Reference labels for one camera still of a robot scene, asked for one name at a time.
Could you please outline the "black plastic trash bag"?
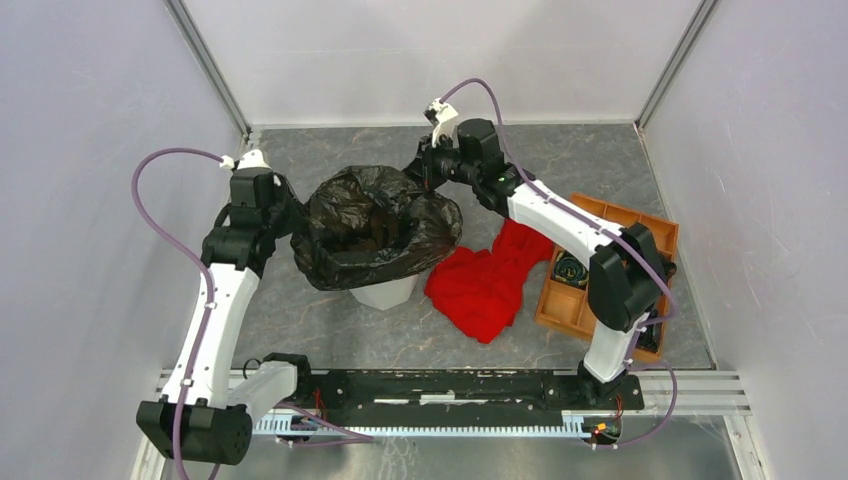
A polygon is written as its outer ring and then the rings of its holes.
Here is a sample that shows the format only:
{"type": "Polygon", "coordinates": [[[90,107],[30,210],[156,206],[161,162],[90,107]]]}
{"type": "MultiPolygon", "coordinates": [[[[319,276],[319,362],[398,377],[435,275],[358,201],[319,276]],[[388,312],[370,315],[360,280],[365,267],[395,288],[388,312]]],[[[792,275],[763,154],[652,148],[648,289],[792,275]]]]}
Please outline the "black plastic trash bag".
{"type": "Polygon", "coordinates": [[[321,291],[418,274],[450,256],[462,236],[454,201],[391,166],[345,167],[316,188],[305,208],[306,223],[290,245],[299,271],[321,291]]]}

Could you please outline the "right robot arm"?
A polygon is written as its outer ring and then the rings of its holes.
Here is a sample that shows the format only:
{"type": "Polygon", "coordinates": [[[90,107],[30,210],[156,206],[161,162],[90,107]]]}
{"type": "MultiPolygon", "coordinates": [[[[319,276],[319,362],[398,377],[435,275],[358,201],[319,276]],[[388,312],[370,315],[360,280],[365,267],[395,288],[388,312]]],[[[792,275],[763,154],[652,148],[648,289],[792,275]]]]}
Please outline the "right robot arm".
{"type": "Polygon", "coordinates": [[[578,367],[577,392],[585,405],[602,408],[617,396],[640,329],[670,294],[668,263],[645,225],[592,215],[507,157],[497,125],[473,118],[453,136],[440,127],[423,136],[404,171],[428,191],[446,182],[469,186],[486,209],[548,238],[587,270],[596,326],[578,367]]]}

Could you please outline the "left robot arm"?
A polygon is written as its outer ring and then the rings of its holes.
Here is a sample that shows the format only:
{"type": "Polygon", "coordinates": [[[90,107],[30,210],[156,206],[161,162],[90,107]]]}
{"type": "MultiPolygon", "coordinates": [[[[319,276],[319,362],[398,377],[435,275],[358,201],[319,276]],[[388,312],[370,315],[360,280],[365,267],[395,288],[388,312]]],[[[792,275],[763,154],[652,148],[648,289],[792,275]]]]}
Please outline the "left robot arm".
{"type": "Polygon", "coordinates": [[[230,367],[247,307],[278,239],[300,223],[302,206],[268,167],[235,170],[231,200],[202,242],[201,286],[177,367],[160,398],[141,402],[136,422],[174,461],[236,465],[257,423],[282,400],[306,405],[313,379],[305,358],[272,354],[230,385],[230,367]]]}

